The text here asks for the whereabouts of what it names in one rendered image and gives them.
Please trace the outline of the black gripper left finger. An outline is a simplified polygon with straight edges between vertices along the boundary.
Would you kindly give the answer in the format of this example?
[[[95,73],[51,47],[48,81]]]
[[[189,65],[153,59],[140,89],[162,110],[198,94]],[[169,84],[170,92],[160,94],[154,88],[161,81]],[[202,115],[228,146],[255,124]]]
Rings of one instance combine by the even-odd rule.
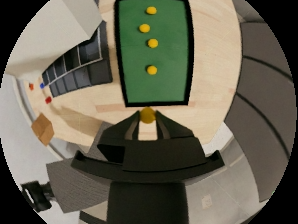
[[[139,131],[140,131],[140,110],[137,110],[131,116],[103,130],[101,137],[139,140]]]

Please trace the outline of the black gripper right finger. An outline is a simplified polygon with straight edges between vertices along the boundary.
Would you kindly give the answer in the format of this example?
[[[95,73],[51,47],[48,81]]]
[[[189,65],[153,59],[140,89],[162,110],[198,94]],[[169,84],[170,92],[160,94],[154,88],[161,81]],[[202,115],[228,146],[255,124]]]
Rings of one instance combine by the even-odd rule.
[[[155,112],[155,127],[157,139],[178,139],[195,137],[193,131],[188,127],[170,119],[169,117],[162,114],[159,110],[155,110]]]

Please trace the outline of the green tray with black rim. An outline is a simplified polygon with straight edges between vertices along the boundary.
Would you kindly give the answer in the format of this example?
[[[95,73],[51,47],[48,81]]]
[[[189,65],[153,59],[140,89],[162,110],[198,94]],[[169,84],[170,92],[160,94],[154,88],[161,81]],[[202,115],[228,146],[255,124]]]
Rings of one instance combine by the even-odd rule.
[[[195,51],[189,0],[115,0],[114,23],[125,108],[188,106]],[[150,39],[158,45],[148,46]],[[149,66],[157,72],[149,74]]]

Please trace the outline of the yellow marble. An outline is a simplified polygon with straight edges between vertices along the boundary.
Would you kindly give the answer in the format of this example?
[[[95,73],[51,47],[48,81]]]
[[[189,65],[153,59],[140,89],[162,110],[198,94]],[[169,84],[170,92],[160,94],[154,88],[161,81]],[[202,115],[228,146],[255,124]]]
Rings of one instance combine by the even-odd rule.
[[[140,111],[140,120],[144,124],[151,124],[156,119],[156,112],[151,107],[145,107]]]
[[[149,66],[148,69],[147,69],[148,73],[153,75],[156,73],[157,69],[155,66]]]
[[[140,26],[140,31],[143,32],[143,33],[148,32],[149,29],[150,29],[149,26],[146,25],[146,24]]]
[[[147,13],[149,13],[149,14],[155,14],[156,13],[156,9],[154,7],[149,7],[147,9]]]
[[[155,40],[155,39],[151,39],[151,40],[148,41],[148,45],[149,45],[151,48],[154,48],[154,47],[156,47],[156,46],[158,45],[158,42],[157,42],[157,40]]]

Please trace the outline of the white curved cover panel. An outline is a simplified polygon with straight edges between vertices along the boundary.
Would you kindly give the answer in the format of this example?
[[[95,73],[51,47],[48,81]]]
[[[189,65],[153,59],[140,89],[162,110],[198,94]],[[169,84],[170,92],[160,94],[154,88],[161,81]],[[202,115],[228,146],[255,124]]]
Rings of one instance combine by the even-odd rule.
[[[41,75],[52,98],[112,83],[106,24],[94,0],[50,0],[21,33],[4,73],[32,84]]]

